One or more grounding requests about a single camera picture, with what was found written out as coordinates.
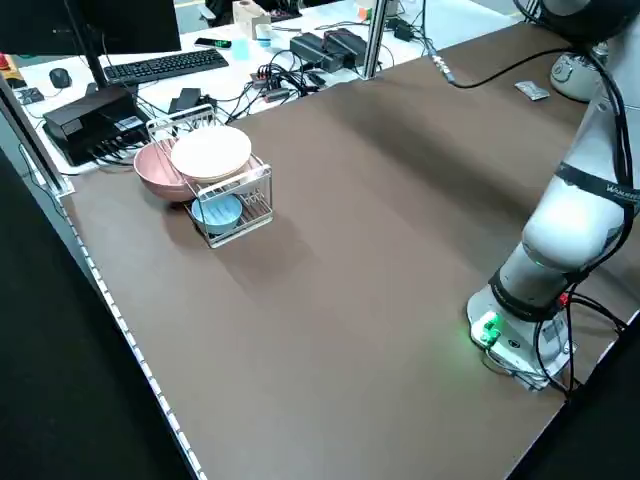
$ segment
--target blue bowl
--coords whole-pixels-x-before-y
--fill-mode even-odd
[[[242,202],[235,195],[227,195],[220,200],[210,200],[199,202],[195,200],[191,204],[191,215],[195,218],[200,227],[205,228],[209,233],[222,235],[233,230],[242,215]]]

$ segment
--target white desk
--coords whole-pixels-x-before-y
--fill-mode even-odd
[[[411,22],[418,15],[421,9],[421,2],[415,0],[410,2],[404,0],[406,12],[401,15],[405,20]],[[356,16],[357,7],[353,0],[344,0],[319,7],[307,8],[302,11],[303,16],[286,22],[278,22],[277,26],[300,28],[303,32],[314,32],[322,36],[321,31],[315,31],[320,25],[329,25],[341,21],[358,21]],[[482,7],[468,0],[429,0],[427,3],[427,34],[433,39],[437,49],[449,47],[472,38],[485,35],[487,33],[499,30],[501,28],[512,25],[515,21],[512,18],[501,15],[497,12]],[[421,20],[416,21],[416,25],[420,25]],[[347,27],[349,30],[360,35],[365,40],[368,38],[368,28],[366,26]],[[229,62],[229,67],[206,72],[174,77],[167,80],[161,80],[156,83],[150,83],[140,86],[139,95],[144,100],[158,106],[163,110],[168,110],[169,103],[172,98],[180,95],[183,88],[200,88],[202,93],[208,93],[215,99],[229,99],[237,97],[243,89],[245,83],[249,80],[249,74],[255,72],[258,66],[268,63],[273,55],[283,49],[289,48],[289,40],[296,35],[290,32],[274,31],[272,46],[269,49],[260,47],[257,42],[246,40],[248,42],[249,55],[246,60],[234,59],[232,51],[221,50],[222,55]],[[242,40],[244,35],[240,32],[236,25],[225,25],[222,27],[201,30],[199,32],[187,33],[181,35],[182,51],[194,50],[193,46],[198,37],[219,38],[225,40]],[[395,64],[400,64],[418,58],[422,53],[422,45],[418,42],[407,43],[393,37],[391,33],[385,33],[383,37],[383,45],[385,45],[393,54]],[[169,52],[166,55],[172,55],[175,52]],[[147,58],[155,58],[162,54],[145,54],[145,55],[111,55],[110,60],[113,64],[128,63]],[[280,55],[276,63],[284,67],[291,65],[292,57],[289,54]],[[380,61],[383,68],[392,66],[389,53],[383,48],[380,52]],[[103,66],[107,66],[107,59],[101,57]],[[95,165],[87,164],[80,167],[70,166],[56,147],[50,142],[42,131],[41,117],[43,113],[58,108],[66,103],[77,100],[85,93],[86,87],[93,81],[91,72],[86,66],[84,58],[73,57],[55,62],[33,65],[21,70],[27,84],[30,87],[37,87],[45,96],[51,96],[56,93],[56,89],[51,85],[49,80],[49,72],[53,68],[66,69],[71,78],[72,86],[63,90],[58,95],[48,98],[43,102],[29,105],[29,118],[33,125],[38,125],[37,131],[42,138],[49,154],[53,158],[58,169],[62,173],[78,174],[95,169]],[[358,78],[358,76],[348,70],[341,70],[335,74],[321,74],[327,81],[327,87],[341,82],[349,82]],[[253,98],[255,93],[249,92],[249,98]],[[243,98],[240,102],[239,110],[242,110],[249,100]],[[220,106],[231,111],[236,106],[237,101],[220,102]],[[256,101],[250,109],[251,113],[272,108],[278,105],[266,104],[262,100]]]

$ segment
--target white cup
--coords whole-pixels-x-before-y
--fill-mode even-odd
[[[271,46],[271,25],[268,23],[259,23],[256,25],[256,40],[261,47],[268,48]]]

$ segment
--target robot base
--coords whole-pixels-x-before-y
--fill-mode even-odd
[[[505,311],[493,296],[489,285],[469,299],[467,316],[471,324],[471,339],[500,367],[529,390],[542,390],[549,384],[536,355],[535,323],[525,322]],[[487,322],[490,322],[494,332],[499,332],[491,348],[489,344],[492,340],[487,338]],[[567,333],[564,311],[543,323],[539,350],[551,377],[555,377],[569,362]]]

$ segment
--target computer mouse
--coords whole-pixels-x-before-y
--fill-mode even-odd
[[[49,72],[51,83],[56,88],[67,88],[71,86],[71,77],[64,68],[54,68]]]

